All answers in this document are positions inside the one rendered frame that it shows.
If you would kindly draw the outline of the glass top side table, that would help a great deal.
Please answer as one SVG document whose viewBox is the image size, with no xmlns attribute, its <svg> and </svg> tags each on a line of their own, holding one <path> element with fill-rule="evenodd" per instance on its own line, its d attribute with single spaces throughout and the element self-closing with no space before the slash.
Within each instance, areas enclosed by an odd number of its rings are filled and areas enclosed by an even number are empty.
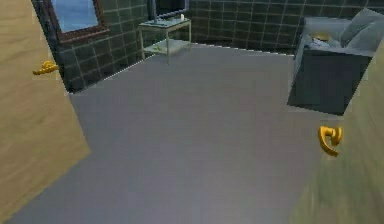
<svg viewBox="0 0 384 224">
<path fill-rule="evenodd" d="M 172 39 L 170 33 L 181 28 L 188 28 L 188 40 Z M 145 60 L 146 53 L 163 54 L 167 56 L 167 61 L 170 61 L 170 56 L 177 53 L 184 47 L 191 48 L 192 46 L 192 20 L 188 18 L 174 18 L 171 20 L 150 20 L 138 25 L 140 52 L 142 59 Z M 150 46 L 144 46 L 143 32 L 159 32 L 165 35 L 165 39 L 158 41 Z"/>
</svg>

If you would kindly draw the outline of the black television set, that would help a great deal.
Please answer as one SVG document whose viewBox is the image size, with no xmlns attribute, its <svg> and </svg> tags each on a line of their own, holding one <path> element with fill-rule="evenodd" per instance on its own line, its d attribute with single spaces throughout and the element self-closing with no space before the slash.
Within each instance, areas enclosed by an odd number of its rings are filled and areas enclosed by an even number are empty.
<svg viewBox="0 0 384 224">
<path fill-rule="evenodd" d="M 147 0 L 148 18 L 154 20 L 189 10 L 190 0 Z"/>
</svg>

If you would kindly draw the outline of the grey sofa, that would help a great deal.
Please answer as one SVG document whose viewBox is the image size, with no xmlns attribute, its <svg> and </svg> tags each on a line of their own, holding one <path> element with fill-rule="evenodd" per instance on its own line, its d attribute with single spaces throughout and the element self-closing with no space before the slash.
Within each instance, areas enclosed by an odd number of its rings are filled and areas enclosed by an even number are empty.
<svg viewBox="0 0 384 224">
<path fill-rule="evenodd" d="M 294 56 L 287 104 L 318 112 L 344 114 L 375 51 L 342 47 L 340 35 L 352 19 L 306 17 Z M 327 33 L 329 41 L 313 39 Z"/>
</svg>

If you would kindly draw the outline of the brown framed window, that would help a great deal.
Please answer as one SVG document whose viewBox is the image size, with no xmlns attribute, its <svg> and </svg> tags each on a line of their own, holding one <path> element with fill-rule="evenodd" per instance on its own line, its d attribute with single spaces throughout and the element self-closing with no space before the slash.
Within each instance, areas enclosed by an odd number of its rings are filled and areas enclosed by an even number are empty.
<svg viewBox="0 0 384 224">
<path fill-rule="evenodd" d="M 60 43 L 107 33 L 100 0 L 43 0 Z"/>
</svg>

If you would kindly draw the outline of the light wooden room door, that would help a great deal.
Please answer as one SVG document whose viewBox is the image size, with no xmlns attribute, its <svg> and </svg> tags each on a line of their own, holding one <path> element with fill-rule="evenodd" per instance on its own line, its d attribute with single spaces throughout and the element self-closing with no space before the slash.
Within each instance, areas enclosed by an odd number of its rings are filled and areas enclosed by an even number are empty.
<svg viewBox="0 0 384 224">
<path fill-rule="evenodd" d="M 0 224 L 89 153 L 31 0 L 0 0 Z"/>
<path fill-rule="evenodd" d="M 384 39 L 338 126 L 289 224 L 384 224 Z"/>
</svg>

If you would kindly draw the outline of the grey sofa cushion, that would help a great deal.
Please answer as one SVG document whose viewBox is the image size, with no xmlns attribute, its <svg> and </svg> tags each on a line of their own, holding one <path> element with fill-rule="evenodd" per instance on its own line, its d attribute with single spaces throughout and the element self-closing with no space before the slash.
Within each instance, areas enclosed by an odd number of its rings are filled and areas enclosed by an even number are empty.
<svg viewBox="0 0 384 224">
<path fill-rule="evenodd" d="M 342 47 L 375 51 L 384 37 L 384 15 L 362 9 L 340 35 Z"/>
</svg>

